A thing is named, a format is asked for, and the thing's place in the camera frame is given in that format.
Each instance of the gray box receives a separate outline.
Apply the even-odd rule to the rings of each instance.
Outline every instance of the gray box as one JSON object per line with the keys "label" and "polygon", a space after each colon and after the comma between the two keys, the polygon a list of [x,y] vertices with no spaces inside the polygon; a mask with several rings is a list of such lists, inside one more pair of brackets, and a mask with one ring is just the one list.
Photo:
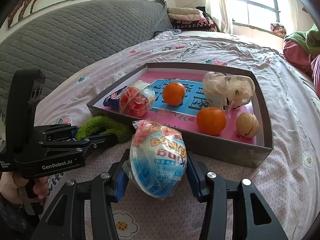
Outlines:
{"label": "gray box", "polygon": [[181,70],[194,70],[199,71],[203,74],[209,71],[214,71],[218,73],[243,75],[250,77],[256,87],[255,96],[252,98],[252,106],[254,113],[260,123],[260,130],[257,134],[257,145],[236,142],[179,128],[175,129],[179,130],[182,133],[182,138],[185,142],[186,148],[188,150],[191,150],[193,153],[244,167],[257,168],[273,150],[273,136],[269,112],[259,83],[251,71],[239,68],[200,63],[146,63],[145,65],[133,70],[129,74],[120,78],[118,81],[103,90],[94,99],[88,102],[87,106],[90,109],[92,115],[107,115],[114,120],[128,125],[129,127],[132,127],[133,121],[141,120],[140,118],[116,113],[108,109],[101,109],[94,105],[102,98],[105,98],[107,94],[110,94],[113,90],[118,89],[117,87],[121,86],[121,84],[128,79],[136,78],[135,80],[132,80],[131,83],[138,80],[139,73],[142,73],[143,71],[145,73],[145,70],[148,69],[158,69],[158,71],[168,71],[169,69],[171,69],[174,72],[177,72],[177,70],[180,70],[180,72]]}

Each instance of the gray quilted headboard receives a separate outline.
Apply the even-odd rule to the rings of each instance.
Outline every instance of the gray quilted headboard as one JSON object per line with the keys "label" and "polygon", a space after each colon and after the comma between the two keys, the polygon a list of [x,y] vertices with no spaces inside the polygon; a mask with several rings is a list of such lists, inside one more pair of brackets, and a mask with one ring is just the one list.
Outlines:
{"label": "gray quilted headboard", "polygon": [[82,68],[170,28],[161,0],[93,0],[39,16],[0,44],[0,110],[5,116],[18,69],[40,68],[47,96]]}

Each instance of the metal bolt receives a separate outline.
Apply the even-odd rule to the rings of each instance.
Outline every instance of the metal bolt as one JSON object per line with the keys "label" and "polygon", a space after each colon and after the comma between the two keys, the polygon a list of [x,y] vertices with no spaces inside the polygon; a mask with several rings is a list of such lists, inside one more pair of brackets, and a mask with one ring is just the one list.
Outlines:
{"label": "metal bolt", "polygon": [[104,173],[101,173],[100,177],[101,177],[102,179],[107,179],[107,178],[110,177],[110,174],[107,173],[107,172],[104,172]]}
{"label": "metal bolt", "polygon": [[74,183],[75,183],[75,181],[73,179],[69,179],[66,182],[67,186],[72,186]]}
{"label": "metal bolt", "polygon": [[207,176],[211,179],[214,179],[215,177],[217,177],[217,174],[213,171],[210,171],[207,173]]}
{"label": "metal bolt", "polygon": [[243,179],[242,183],[245,184],[246,186],[249,186],[251,184],[251,180],[249,179]]}

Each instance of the mandarin orange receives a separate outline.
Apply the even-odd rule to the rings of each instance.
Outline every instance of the mandarin orange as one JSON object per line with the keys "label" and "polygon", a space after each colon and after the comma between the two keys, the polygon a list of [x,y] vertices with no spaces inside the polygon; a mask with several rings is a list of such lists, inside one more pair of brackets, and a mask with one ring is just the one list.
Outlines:
{"label": "mandarin orange", "polygon": [[179,82],[167,84],[162,91],[162,98],[169,106],[179,106],[186,95],[184,85]]}
{"label": "mandarin orange", "polygon": [[224,111],[218,107],[206,107],[201,109],[196,118],[200,132],[208,135],[220,133],[227,124]]}

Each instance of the green fuzzy toy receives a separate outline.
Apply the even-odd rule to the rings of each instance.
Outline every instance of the green fuzzy toy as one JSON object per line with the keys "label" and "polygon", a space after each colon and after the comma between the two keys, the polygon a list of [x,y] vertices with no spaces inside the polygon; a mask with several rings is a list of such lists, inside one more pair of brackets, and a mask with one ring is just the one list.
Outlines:
{"label": "green fuzzy toy", "polygon": [[116,122],[107,116],[95,116],[79,128],[76,140],[81,140],[81,138],[88,137],[103,129],[106,130],[100,134],[114,133],[119,143],[127,142],[132,137],[132,132],[126,125]]}

